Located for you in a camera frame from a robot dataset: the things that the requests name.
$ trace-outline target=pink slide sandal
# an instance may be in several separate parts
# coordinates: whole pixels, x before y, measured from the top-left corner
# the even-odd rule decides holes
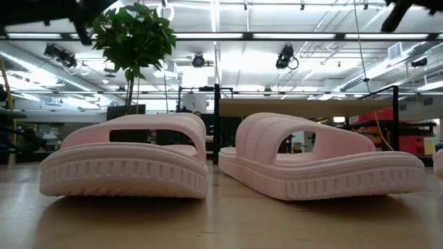
[[[313,152],[277,154],[297,131],[316,133]],[[250,188],[280,200],[315,200],[417,192],[424,165],[398,151],[376,152],[360,134],[304,118],[256,113],[240,124],[236,148],[223,148],[219,167]]]
[[[169,129],[195,144],[109,142],[121,129]],[[129,115],[73,132],[42,161],[47,196],[171,196],[202,199],[208,188],[203,121],[190,113]]]
[[[434,160],[434,173],[443,181],[443,149],[435,152],[433,156]]]

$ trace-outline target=black object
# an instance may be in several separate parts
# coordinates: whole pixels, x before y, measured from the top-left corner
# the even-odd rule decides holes
[[[390,146],[395,151],[399,151],[399,87],[398,86],[387,86],[387,87],[382,88],[378,91],[371,92],[367,95],[359,97],[358,100],[367,99],[373,95],[387,91],[389,89],[392,89],[392,110],[393,110],[392,130],[390,133]]]
[[[11,143],[9,133],[17,134],[17,145]],[[46,146],[46,141],[38,138],[32,129],[25,129],[24,132],[20,132],[0,126],[0,140],[2,140],[9,148],[14,149],[14,151],[9,151],[10,153],[32,153],[39,150],[40,147],[45,148]]]
[[[266,86],[266,87],[264,88],[264,91],[266,92],[266,91],[272,91],[272,90],[271,90],[271,87]],[[263,96],[264,96],[264,97],[269,97],[269,96],[271,96],[271,94],[263,94]]]
[[[44,55],[49,59],[55,59],[56,62],[59,62],[64,67],[75,68],[77,66],[75,54],[69,53],[55,44],[47,44]]]
[[[416,62],[411,62],[410,65],[412,67],[425,66],[428,64],[428,59],[425,57],[423,59],[419,59]]]
[[[131,105],[130,106],[130,112],[127,113],[126,106],[119,106],[119,107],[108,107],[106,112],[106,120],[113,120],[114,118],[119,118],[121,116],[129,115],[129,114],[145,114],[146,113],[146,105],[140,104],[138,106]]]
[[[5,89],[3,88],[3,85],[0,84],[0,102],[6,101],[8,98],[8,93],[6,93]]]
[[[289,67],[289,63],[291,63],[293,59],[297,61],[297,66],[295,68]],[[278,59],[277,62],[275,63],[275,67],[277,69],[290,68],[292,70],[298,68],[298,59],[293,56],[292,45],[284,45],[282,52],[278,54]]]
[[[187,109],[186,107],[183,107],[182,109],[178,109],[178,110],[176,110],[175,112],[177,112],[177,113],[181,113],[181,112],[184,112],[184,113],[192,113],[192,111],[189,110],[189,109]]]
[[[196,54],[192,60],[192,66],[195,68],[201,68],[205,65],[205,59],[202,54]]]
[[[395,3],[395,6],[381,26],[383,33],[394,32],[413,4],[428,8],[430,10],[429,15],[431,16],[437,11],[443,11],[443,1],[440,0],[385,0],[385,2],[387,6],[391,3]]]
[[[83,45],[91,45],[86,24],[116,0],[3,0],[1,2],[0,33],[7,35],[5,26],[69,18]]]
[[[219,164],[219,152],[222,139],[222,124],[220,120],[220,85],[214,85],[214,149],[213,164]]]

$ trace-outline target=table surface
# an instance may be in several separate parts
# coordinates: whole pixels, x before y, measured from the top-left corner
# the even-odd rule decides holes
[[[0,248],[443,248],[443,183],[417,194],[284,202],[210,166],[206,200],[42,196],[0,166]]]

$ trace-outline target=fluorescent light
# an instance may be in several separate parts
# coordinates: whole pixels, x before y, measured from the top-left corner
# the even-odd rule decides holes
[[[345,122],[345,117],[334,117],[334,122]]]
[[[424,86],[421,86],[419,88],[417,88],[417,91],[421,92],[421,91],[429,91],[432,89],[436,89],[439,87],[443,87],[443,81],[439,81],[439,82],[434,82],[434,83],[428,83]]]
[[[80,37],[78,36],[78,34],[70,34],[69,35],[72,39],[79,39]],[[93,34],[92,39],[97,39],[97,34]]]
[[[22,94],[11,93],[11,95],[18,97],[18,98],[27,99],[27,100],[40,101],[39,98],[35,97],[34,95],[27,94],[27,93],[22,93]]]
[[[360,39],[425,39],[429,34],[360,34]],[[345,39],[358,39],[358,34],[346,34]]]
[[[44,33],[10,33],[11,39],[61,39],[60,34],[44,34]]]
[[[253,34],[254,39],[334,39],[335,34]]]
[[[95,104],[89,103],[84,100],[78,100],[75,98],[63,98],[63,102],[84,109],[98,109],[98,107]]]
[[[242,33],[177,33],[177,39],[241,39]]]

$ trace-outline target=pipe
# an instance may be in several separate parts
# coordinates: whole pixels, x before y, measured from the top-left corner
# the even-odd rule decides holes
[[[194,8],[198,10],[210,10],[210,4],[202,3],[200,1],[169,1],[171,6],[177,8]],[[146,6],[159,6],[161,3],[159,2],[151,2],[146,3]],[[331,5],[328,3],[254,3],[249,5],[251,9],[264,9],[264,10],[302,10],[302,6],[305,7],[306,11],[344,11],[344,10],[353,10],[353,6],[348,6],[346,4],[340,3],[336,5]],[[364,9],[364,4],[358,4],[357,8]],[[383,4],[369,4],[369,9],[382,9],[384,8]],[[220,10],[244,10],[244,3],[220,3]]]
[[[380,16],[383,15],[387,10],[388,10],[388,8],[382,8],[373,18],[371,18],[371,20],[369,20],[368,23],[365,24],[364,27],[361,28],[361,30],[363,31],[367,27],[369,27],[369,25],[371,25],[374,21],[376,21],[378,18],[380,18]],[[346,45],[347,45],[347,42],[338,45],[337,49],[334,52],[332,52],[324,61],[322,61],[321,64],[326,64],[327,61],[329,61],[334,55],[336,55],[340,51],[340,49],[342,49]]]
[[[417,57],[428,53],[429,51],[439,47],[440,45],[442,44],[430,43],[425,41],[418,43],[404,52],[404,54],[402,55],[403,59],[400,62],[391,61],[389,60],[389,58],[386,58],[383,61],[373,63],[371,66],[366,68],[367,76],[368,78],[376,78],[380,75],[383,75],[384,73],[387,73],[388,71],[391,71],[397,66],[413,61]],[[364,79],[365,75],[363,73],[353,75],[352,77],[346,78],[344,80],[344,83],[336,87],[333,91],[347,91],[356,85],[364,83]]]
[[[96,86],[95,84],[92,84],[90,82],[83,80],[82,78],[80,78],[78,76],[70,75],[69,73],[65,72],[64,70],[62,70],[50,63],[46,63],[44,60],[42,60],[34,55],[31,55],[31,54],[23,51],[22,49],[17,48],[16,46],[13,46],[12,44],[9,44],[8,42],[0,41],[0,53],[6,59],[16,60],[16,62],[26,63],[32,68],[42,69],[43,71],[46,71],[48,74],[57,76],[60,79],[64,80],[65,82],[68,82],[69,84],[76,86],[79,89],[82,89],[83,91],[103,91],[104,90],[104,89],[101,89],[100,87]],[[119,98],[116,96],[110,97],[109,100],[115,101],[121,105],[125,104],[125,101],[122,98]]]

